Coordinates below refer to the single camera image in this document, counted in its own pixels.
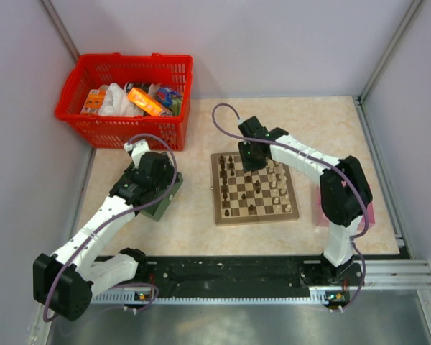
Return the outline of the pink plastic box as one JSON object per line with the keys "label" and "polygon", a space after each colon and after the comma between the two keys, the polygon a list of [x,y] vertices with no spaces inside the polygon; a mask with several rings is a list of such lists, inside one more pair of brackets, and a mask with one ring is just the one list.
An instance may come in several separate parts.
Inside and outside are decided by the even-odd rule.
{"label": "pink plastic box", "polygon": [[[319,227],[328,227],[330,221],[323,213],[321,207],[320,187],[317,185],[312,187],[310,196],[312,206],[312,220],[314,224]],[[371,228],[376,223],[373,203],[368,205],[367,211],[369,215],[369,228]]]}

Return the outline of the orange snack box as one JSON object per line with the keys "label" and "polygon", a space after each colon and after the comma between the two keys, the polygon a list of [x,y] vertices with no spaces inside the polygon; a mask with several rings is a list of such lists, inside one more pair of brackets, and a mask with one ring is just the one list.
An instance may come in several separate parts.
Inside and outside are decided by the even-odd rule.
{"label": "orange snack box", "polygon": [[129,91],[128,99],[150,116],[161,117],[167,113],[167,109],[160,102],[140,88],[132,88]]}

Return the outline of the orange carton in basket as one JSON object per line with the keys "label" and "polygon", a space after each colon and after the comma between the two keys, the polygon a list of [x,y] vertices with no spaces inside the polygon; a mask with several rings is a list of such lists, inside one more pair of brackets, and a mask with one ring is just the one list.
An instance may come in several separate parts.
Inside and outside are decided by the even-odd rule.
{"label": "orange carton in basket", "polygon": [[91,89],[85,99],[80,113],[87,115],[98,115],[98,112],[103,105],[105,96],[106,90]]}

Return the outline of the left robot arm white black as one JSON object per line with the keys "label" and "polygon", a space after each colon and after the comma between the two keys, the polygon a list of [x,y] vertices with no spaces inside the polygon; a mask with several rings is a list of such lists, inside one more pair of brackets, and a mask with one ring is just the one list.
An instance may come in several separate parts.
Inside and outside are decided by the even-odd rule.
{"label": "left robot arm white black", "polygon": [[134,156],[92,218],[51,255],[36,258],[33,297],[44,307],[44,321],[52,321],[50,311],[74,321],[101,293],[123,282],[140,285],[147,280],[145,255],[138,249],[123,249],[104,262],[96,259],[120,229],[167,199],[177,177],[172,152]]}

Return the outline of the dark green box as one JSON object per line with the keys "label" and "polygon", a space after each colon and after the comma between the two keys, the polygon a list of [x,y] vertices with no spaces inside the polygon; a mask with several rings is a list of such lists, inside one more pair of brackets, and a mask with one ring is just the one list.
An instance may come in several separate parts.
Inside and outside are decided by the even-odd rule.
{"label": "dark green box", "polygon": [[[131,163],[124,171],[123,174],[123,183],[118,191],[118,194],[121,198],[123,198],[128,205],[132,205],[133,207],[139,207],[151,201],[139,201],[138,195],[135,193],[137,191],[137,185],[132,181],[132,172],[134,169],[134,164]],[[167,195],[167,197],[163,198],[159,202],[149,206],[148,208],[143,208],[140,213],[149,217],[154,221],[160,221],[163,217],[165,211],[168,209],[171,201],[175,197],[175,194],[179,190],[182,185],[183,178],[180,173],[177,174],[175,184],[172,186],[172,190]],[[158,194],[155,200],[162,196],[164,192]]]}

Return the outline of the aluminium frame rail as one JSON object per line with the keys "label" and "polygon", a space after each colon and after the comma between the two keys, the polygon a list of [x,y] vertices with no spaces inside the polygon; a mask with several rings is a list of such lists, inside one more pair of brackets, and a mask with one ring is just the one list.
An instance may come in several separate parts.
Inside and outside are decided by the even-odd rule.
{"label": "aluminium frame rail", "polygon": [[[112,257],[98,257],[97,262],[104,262]],[[368,287],[371,284],[379,286],[380,288],[417,288],[419,286],[430,286],[431,276],[430,270],[427,264],[421,261],[414,260],[385,260],[379,257],[370,257],[365,262],[358,259],[351,259],[350,261],[356,261],[360,264],[362,270],[362,278],[359,283],[364,287]],[[139,284],[134,283],[131,280],[123,282],[124,284]],[[334,287],[325,286],[328,290],[336,289]]]}

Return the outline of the white plastic bag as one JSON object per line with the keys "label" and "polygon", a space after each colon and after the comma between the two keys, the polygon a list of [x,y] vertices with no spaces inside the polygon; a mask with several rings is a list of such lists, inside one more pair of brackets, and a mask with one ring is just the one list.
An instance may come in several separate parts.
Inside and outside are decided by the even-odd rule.
{"label": "white plastic bag", "polygon": [[106,96],[98,115],[137,117],[143,116],[144,112],[128,99],[128,94],[122,87],[117,83],[111,83],[106,89]]}

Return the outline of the blue red package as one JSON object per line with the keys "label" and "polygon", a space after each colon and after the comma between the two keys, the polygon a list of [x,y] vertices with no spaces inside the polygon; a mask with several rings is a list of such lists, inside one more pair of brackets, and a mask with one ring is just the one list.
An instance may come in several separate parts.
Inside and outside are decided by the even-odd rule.
{"label": "blue red package", "polygon": [[180,106],[183,97],[179,92],[170,87],[160,87],[156,93],[156,99],[163,106],[171,109],[172,107]]}

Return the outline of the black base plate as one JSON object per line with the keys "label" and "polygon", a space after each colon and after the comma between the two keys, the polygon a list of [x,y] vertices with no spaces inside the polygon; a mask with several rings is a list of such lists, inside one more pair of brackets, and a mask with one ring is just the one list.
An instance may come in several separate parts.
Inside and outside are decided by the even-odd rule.
{"label": "black base plate", "polygon": [[149,256],[134,283],[152,283],[161,298],[295,298],[311,287],[347,291],[357,287],[361,266],[334,268],[312,256]]}

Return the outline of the wooden chess board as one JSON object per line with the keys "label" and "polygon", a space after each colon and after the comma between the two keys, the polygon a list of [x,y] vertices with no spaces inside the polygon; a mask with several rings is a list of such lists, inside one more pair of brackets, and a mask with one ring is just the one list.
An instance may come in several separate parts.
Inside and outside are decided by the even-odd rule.
{"label": "wooden chess board", "polygon": [[267,160],[245,172],[238,152],[210,156],[215,224],[235,226],[300,218],[288,166]]}

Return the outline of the red plastic basket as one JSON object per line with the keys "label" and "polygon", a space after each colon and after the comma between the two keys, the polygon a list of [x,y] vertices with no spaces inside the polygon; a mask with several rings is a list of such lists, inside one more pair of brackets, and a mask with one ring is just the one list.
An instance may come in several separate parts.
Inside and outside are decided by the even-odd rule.
{"label": "red plastic basket", "polygon": [[[123,147],[131,137],[150,133],[173,150],[185,146],[193,81],[189,55],[81,55],[62,89],[55,117],[66,122],[96,148]],[[155,96],[168,87],[182,96],[171,116],[151,116],[130,102],[126,85],[144,87]]]}

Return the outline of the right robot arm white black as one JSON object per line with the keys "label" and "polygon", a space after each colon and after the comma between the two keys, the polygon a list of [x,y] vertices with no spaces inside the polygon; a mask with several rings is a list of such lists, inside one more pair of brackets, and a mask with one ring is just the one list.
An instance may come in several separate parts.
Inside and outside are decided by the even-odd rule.
{"label": "right robot arm white black", "polygon": [[373,200],[361,163],[351,155],[338,159],[323,154],[278,127],[269,131],[255,116],[239,120],[238,129],[238,150],[246,172],[263,169],[273,160],[296,169],[319,186],[321,209],[329,220],[323,252],[327,262],[320,273],[327,283],[338,284],[348,273],[353,238]]}

